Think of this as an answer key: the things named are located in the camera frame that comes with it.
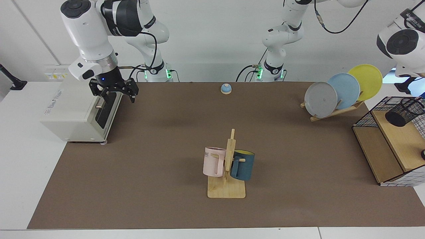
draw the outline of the blue mug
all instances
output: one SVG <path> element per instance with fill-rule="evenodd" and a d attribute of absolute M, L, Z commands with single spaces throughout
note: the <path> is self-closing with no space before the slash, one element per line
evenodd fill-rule
<path fill-rule="evenodd" d="M 255 153 L 245 150 L 235 150 L 233 165 L 230 171 L 232 178 L 248 181 L 251 179 Z"/>

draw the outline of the black wire basket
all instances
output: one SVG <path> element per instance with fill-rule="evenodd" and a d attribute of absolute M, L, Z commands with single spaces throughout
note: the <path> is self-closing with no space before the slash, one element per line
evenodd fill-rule
<path fill-rule="evenodd" d="M 419 115 L 423 115 L 424 105 L 412 98 L 403 98 L 398 105 L 385 114 L 392 125 L 403 127 Z"/>

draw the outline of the pink mug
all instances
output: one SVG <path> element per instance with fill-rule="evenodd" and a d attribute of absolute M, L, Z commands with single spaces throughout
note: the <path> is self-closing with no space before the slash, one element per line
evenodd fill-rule
<path fill-rule="evenodd" d="M 211 177 L 221 177 L 224 173 L 224 148 L 206 147 L 204 155 L 204 174 Z"/>

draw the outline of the brown paper surface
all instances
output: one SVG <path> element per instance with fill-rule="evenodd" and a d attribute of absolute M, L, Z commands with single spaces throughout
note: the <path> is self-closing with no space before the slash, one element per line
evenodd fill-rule
<path fill-rule="evenodd" d="M 140 83 L 108 144 L 68 143 L 28 229 L 425 226 L 409 187 L 380 187 L 351 130 L 310 122 L 311 83 Z M 204 148 L 255 152 L 245 199 L 207 198 Z"/>

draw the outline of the plate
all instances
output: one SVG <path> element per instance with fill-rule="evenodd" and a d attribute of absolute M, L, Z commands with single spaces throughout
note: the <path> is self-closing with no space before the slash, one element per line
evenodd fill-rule
<path fill-rule="evenodd" d="M 381 89 L 382 74 L 373 65 L 358 65 L 348 73 L 357 79 L 360 84 L 360 91 L 363 92 L 358 100 L 368 100 L 374 97 Z"/>
<path fill-rule="evenodd" d="M 338 103 L 335 89 L 326 82 L 316 82 L 311 85 L 304 97 L 306 110 L 317 118 L 325 118 L 332 114 Z"/>
<path fill-rule="evenodd" d="M 341 103 L 337 106 L 338 110 L 351 107 L 359 98 L 359 82 L 354 76 L 348 73 L 339 73 L 332 76 L 328 80 L 328 84 L 330 84 L 337 92 L 338 102 L 341 100 Z"/>

